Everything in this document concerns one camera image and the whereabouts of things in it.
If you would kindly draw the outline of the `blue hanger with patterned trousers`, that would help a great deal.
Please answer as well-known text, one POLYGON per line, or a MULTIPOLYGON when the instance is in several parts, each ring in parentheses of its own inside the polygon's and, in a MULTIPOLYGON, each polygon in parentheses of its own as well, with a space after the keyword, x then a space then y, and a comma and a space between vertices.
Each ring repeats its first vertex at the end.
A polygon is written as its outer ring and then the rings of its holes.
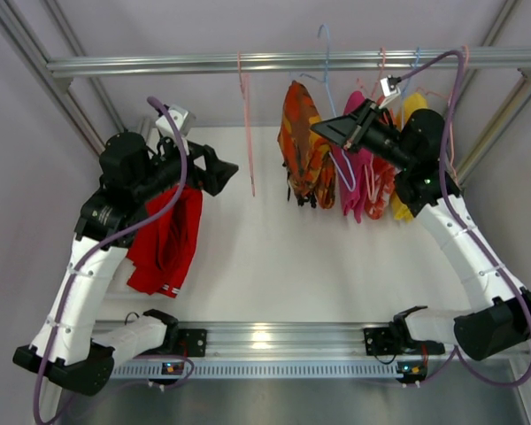
MULTIPOLYGON (((330 31, 327 24, 323 23, 319 26, 318 32, 317 32, 317 38, 320 39, 322 35, 325 35, 326 37, 326 48, 325 48, 325 57, 324 57, 324 66, 322 70, 322 77, 316 77, 310 73, 293 73, 289 72, 289 78, 295 79, 295 78, 305 78, 312 81, 316 81, 318 83, 321 83, 324 86, 324 89, 327 94, 327 99, 331 108, 331 112, 333 117, 336 117, 336 109, 335 109, 335 103, 334 99, 332 97, 331 89, 330 89, 330 81, 329 81, 329 62, 330 62, 330 51, 331 51, 331 38, 330 38, 330 31)), ((342 170, 342 168, 336 163, 335 155, 330 154, 331 159, 333 160, 335 164, 335 169, 338 175, 342 178, 342 182, 344 183, 345 188, 352 192, 357 187, 357 180, 356 177, 352 171, 351 163, 348 159, 344 159, 344 162, 346 166, 348 167, 348 174, 345 174, 345 172, 342 170)))

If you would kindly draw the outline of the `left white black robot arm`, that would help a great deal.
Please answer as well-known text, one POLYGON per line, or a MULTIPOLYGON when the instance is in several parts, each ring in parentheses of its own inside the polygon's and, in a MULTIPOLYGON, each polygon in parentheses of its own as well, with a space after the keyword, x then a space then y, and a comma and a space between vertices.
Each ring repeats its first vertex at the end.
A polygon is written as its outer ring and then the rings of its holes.
POLYGON ((163 220, 149 202, 165 192, 172 203, 190 194, 217 196, 239 170, 209 145, 171 136, 160 144, 161 151, 150 151, 135 132, 106 142, 99 158, 100 186, 81 208, 54 304, 34 340, 13 355, 14 364, 64 390, 95 396, 115 368, 138 355, 169 355, 178 345, 178 320, 154 309, 92 336, 105 293, 129 249, 163 220))

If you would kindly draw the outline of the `red trousers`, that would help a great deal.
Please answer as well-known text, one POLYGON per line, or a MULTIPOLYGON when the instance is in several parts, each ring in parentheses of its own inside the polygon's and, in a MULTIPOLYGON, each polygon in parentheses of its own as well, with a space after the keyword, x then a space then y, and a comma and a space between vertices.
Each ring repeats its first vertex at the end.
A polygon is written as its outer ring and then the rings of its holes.
POLYGON ((135 270, 127 281, 132 289, 176 298, 196 253, 203 193, 185 187, 165 215, 140 228, 127 258, 135 270))

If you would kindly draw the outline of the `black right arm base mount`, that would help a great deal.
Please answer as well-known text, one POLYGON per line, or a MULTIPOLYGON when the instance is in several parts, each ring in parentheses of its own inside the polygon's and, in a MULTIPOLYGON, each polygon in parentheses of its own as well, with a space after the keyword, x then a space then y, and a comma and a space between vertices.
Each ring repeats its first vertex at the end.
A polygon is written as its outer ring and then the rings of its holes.
POLYGON ((396 356, 407 350, 404 338, 394 327, 364 328, 363 335, 368 356, 396 356))

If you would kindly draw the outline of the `orange black patterned trousers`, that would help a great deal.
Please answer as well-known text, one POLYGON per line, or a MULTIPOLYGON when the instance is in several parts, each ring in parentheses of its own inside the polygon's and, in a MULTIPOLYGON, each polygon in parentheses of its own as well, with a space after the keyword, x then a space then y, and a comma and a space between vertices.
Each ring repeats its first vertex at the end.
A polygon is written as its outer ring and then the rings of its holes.
POLYGON ((287 199, 294 198, 300 206, 330 209, 335 204, 336 171, 328 140, 312 131, 312 125, 319 122, 321 117, 309 91, 292 81, 277 136, 287 174, 287 199))

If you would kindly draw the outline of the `pink hanger with red trousers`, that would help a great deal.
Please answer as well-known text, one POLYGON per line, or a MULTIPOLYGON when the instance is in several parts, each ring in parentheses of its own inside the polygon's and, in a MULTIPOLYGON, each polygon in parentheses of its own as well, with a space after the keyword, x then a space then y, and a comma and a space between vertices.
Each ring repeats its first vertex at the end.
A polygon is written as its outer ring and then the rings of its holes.
POLYGON ((239 79, 239 87, 242 96, 243 102, 243 123, 245 130, 245 140, 247 147, 247 157, 248 157, 248 166, 250 174, 250 189, 251 195, 256 196, 256 184, 255 184, 255 175, 254 175, 254 163, 253 163, 253 144, 252 144, 252 133, 251 133, 251 123, 250 123, 250 91, 249 91, 249 82, 250 76, 242 71, 242 54, 240 51, 236 55, 236 64, 237 72, 239 79))

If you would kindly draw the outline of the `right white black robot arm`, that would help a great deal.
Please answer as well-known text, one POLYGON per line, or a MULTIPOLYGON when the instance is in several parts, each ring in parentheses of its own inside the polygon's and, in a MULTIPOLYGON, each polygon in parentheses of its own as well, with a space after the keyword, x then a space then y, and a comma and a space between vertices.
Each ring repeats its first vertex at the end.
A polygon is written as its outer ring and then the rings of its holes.
POLYGON ((315 123, 311 130, 344 151, 366 149, 398 168, 398 196, 435 239, 465 290, 467 311, 414 306, 397 313, 390 327, 399 348, 452 344, 471 359, 483 360, 527 341, 531 291, 494 254, 458 185, 443 170, 443 117, 418 109, 403 128, 389 118, 387 109, 365 100, 355 111, 315 123))

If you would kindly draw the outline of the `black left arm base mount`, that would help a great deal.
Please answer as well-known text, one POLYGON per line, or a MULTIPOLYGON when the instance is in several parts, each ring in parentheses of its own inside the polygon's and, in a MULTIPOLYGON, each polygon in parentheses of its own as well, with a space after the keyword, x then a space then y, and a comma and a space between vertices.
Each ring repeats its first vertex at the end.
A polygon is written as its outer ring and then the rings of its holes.
POLYGON ((163 354, 203 358, 206 353, 208 331, 205 328, 174 328, 158 349, 163 354))

